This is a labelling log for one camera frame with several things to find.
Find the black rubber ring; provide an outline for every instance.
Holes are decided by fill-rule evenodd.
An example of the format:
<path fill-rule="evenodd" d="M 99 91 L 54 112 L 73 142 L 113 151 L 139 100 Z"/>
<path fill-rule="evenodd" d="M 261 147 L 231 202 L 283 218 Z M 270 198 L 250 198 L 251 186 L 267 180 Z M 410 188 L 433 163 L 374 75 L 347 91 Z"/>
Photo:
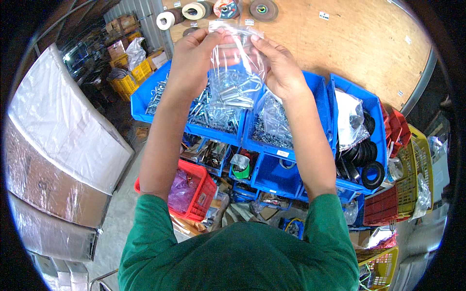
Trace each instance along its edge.
<path fill-rule="evenodd" d="M 369 180 L 367 177 L 367 173 L 370 169 L 375 168 L 377 170 L 377 176 L 374 180 Z M 361 174 L 361 180 L 363 182 L 364 187 L 369 190 L 377 189 L 382 182 L 384 181 L 385 177 L 385 169 L 379 162 L 372 162 L 364 167 L 363 172 Z"/>

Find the plywood wall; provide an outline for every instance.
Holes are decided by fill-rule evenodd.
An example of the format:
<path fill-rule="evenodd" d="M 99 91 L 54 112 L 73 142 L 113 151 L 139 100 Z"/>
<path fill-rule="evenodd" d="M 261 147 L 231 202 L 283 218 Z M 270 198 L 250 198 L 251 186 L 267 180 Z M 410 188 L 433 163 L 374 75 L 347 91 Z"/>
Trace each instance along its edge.
<path fill-rule="evenodd" d="M 182 6 L 193 2 L 181 0 Z M 280 12 L 272 23 L 254 22 L 254 28 L 286 46 L 301 69 L 329 78 L 338 74 L 375 93 L 383 103 L 401 109 L 427 63 L 431 45 L 416 22 L 386 0 L 276 0 Z M 174 1 L 163 0 L 173 8 Z M 250 0 L 243 1 L 243 14 L 229 22 L 245 24 L 252 19 Z M 319 18 L 319 12 L 329 19 Z M 207 27 L 212 14 L 198 20 Z M 179 40 L 192 20 L 170 28 L 173 42 Z"/>

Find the ziplock bag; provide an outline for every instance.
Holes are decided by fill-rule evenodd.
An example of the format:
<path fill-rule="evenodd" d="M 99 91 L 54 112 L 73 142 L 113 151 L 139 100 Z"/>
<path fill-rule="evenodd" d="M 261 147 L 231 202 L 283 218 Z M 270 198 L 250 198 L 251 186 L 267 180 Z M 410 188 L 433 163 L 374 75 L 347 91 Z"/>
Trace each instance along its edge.
<path fill-rule="evenodd" d="M 340 151 L 350 149 L 369 137 L 364 126 L 363 101 L 335 89 L 338 104 L 338 140 Z"/>
<path fill-rule="evenodd" d="M 269 62 L 252 44 L 251 36 L 263 38 L 264 33 L 222 21 L 209 23 L 209 32 L 219 28 L 226 30 L 226 36 L 211 55 L 209 106 L 252 109 L 267 76 Z"/>

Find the wire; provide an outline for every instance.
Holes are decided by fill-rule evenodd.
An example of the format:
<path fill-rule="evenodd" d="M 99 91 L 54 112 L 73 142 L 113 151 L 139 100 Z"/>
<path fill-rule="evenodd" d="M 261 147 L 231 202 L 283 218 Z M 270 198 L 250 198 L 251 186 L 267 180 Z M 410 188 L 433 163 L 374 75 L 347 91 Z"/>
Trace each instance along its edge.
<path fill-rule="evenodd" d="M 294 221 L 301 221 L 301 222 L 304 222 L 304 220 L 302 219 L 299 219 L 299 218 L 293 218 L 288 224 L 287 226 L 285 227 L 285 232 L 288 230 L 288 227 L 291 225 L 291 223 L 293 223 Z"/>

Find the buffing wheel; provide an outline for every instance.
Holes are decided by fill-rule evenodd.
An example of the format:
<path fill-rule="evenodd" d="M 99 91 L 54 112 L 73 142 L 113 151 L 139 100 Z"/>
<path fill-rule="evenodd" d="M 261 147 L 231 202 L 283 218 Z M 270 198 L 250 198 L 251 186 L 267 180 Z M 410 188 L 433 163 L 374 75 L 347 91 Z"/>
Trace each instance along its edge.
<path fill-rule="evenodd" d="M 272 22 L 278 16 L 278 7 L 272 0 L 255 0 L 249 6 L 249 13 L 259 22 Z"/>

